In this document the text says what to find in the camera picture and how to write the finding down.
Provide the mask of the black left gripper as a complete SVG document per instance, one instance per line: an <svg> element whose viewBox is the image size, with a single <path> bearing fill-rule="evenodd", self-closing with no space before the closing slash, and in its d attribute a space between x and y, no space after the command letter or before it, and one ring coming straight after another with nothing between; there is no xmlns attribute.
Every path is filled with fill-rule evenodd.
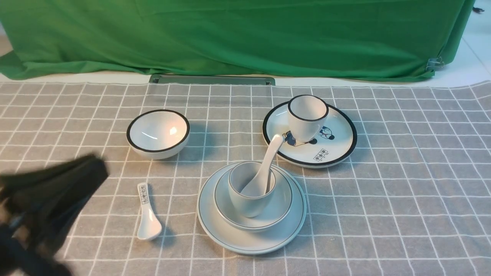
<svg viewBox="0 0 491 276"><path fill-rule="evenodd" d="M56 259L77 217L107 180L105 160L87 154L33 171L1 174L1 275L71 276Z"/></svg>

